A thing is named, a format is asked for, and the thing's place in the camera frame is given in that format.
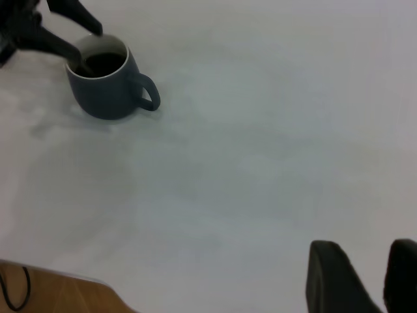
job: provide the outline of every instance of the wooden floor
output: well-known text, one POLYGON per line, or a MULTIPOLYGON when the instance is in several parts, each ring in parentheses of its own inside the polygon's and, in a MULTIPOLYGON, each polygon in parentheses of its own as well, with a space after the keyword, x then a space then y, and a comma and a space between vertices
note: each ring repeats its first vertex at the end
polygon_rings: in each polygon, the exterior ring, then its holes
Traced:
MULTIPOLYGON (((109 287, 67 276, 30 269, 31 296, 22 313, 134 313, 109 287)), ((26 295, 26 278, 20 266, 0 263, 0 274, 10 300, 19 306, 26 295)), ((0 293, 0 313, 11 311, 0 293)))

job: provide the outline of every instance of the dark gray mug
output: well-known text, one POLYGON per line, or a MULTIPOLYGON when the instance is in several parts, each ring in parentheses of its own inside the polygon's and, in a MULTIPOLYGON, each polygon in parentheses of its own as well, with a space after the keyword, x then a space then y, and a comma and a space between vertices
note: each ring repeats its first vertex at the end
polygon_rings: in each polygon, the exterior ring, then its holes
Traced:
POLYGON ((161 100, 154 82, 139 72, 132 53, 123 41, 111 35, 90 35, 74 45, 83 59, 101 53, 117 53, 126 57, 118 70, 98 78, 80 76, 75 73, 77 64, 66 64, 72 92, 84 111, 99 119, 121 119, 137 108, 158 109, 161 100), (142 97, 143 88, 151 101, 142 97))

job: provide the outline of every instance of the coffee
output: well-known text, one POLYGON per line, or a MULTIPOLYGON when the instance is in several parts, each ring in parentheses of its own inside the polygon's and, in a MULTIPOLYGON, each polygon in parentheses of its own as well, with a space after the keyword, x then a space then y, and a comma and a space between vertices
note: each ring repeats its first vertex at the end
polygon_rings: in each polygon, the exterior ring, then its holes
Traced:
POLYGON ((125 60, 125 56, 117 53, 92 55, 84 60, 83 65, 77 66, 75 73, 88 78, 107 76, 121 68, 125 60))

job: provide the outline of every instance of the mug handle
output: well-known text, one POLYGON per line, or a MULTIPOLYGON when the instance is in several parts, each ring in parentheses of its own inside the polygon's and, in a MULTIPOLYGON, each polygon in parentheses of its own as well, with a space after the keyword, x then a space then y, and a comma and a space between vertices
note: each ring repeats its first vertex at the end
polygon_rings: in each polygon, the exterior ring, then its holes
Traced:
POLYGON ((135 97, 138 96, 137 88, 143 87, 151 98, 151 101, 149 101, 140 94, 140 100, 137 106, 148 111, 155 111, 159 108, 159 105, 161 104, 159 92, 155 83, 148 76, 141 73, 135 73, 129 77, 129 82, 131 83, 132 93, 135 97))

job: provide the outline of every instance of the white table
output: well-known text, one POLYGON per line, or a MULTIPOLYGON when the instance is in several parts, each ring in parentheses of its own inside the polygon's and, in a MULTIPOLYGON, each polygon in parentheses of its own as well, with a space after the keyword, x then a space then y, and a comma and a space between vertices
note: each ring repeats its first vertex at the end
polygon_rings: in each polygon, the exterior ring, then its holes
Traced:
POLYGON ((162 105, 104 123, 59 58, 0 70, 0 258, 142 313, 305 312, 309 244, 329 239, 381 305, 391 242, 417 239, 417 3, 83 3, 162 105))

